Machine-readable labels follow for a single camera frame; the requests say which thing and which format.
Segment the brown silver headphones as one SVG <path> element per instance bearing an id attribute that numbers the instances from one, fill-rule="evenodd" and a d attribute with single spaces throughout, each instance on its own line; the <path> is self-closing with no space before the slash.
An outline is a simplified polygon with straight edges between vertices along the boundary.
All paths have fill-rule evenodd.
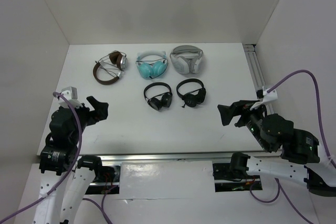
<path id="1" fill-rule="evenodd" d="M 95 61 L 92 73 L 99 84 L 112 85 L 124 74 L 127 64 L 127 55 L 115 50 Z"/>

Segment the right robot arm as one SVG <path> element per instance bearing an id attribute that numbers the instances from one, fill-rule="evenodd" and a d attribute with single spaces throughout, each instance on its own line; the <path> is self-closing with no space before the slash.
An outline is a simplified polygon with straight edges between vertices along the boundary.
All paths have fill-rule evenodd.
<path id="1" fill-rule="evenodd" d="M 256 108 L 254 104 L 240 100 L 230 106 L 218 105 L 222 125 L 229 125 L 237 116 L 236 127 L 246 127 L 266 153 L 280 151 L 280 158 L 288 163 L 263 161 L 235 152 L 230 160 L 230 174 L 235 178 L 271 175 L 304 185 L 312 194 L 335 197 L 335 170 L 327 164 L 319 140 L 308 131 L 296 129 L 292 121 L 277 113 L 268 114 L 265 105 Z"/>

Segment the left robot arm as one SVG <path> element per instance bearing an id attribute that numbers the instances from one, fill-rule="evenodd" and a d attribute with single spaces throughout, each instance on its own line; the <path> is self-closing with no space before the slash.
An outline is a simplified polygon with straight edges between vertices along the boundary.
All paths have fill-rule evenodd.
<path id="1" fill-rule="evenodd" d="M 50 132 L 40 154 L 40 197 L 33 223 L 73 223 L 91 182 L 103 177 L 101 158 L 80 156 L 82 133 L 87 126 L 108 117 L 108 104 L 87 97 L 93 109 L 76 99 L 56 94 L 59 108 L 52 114 Z"/>

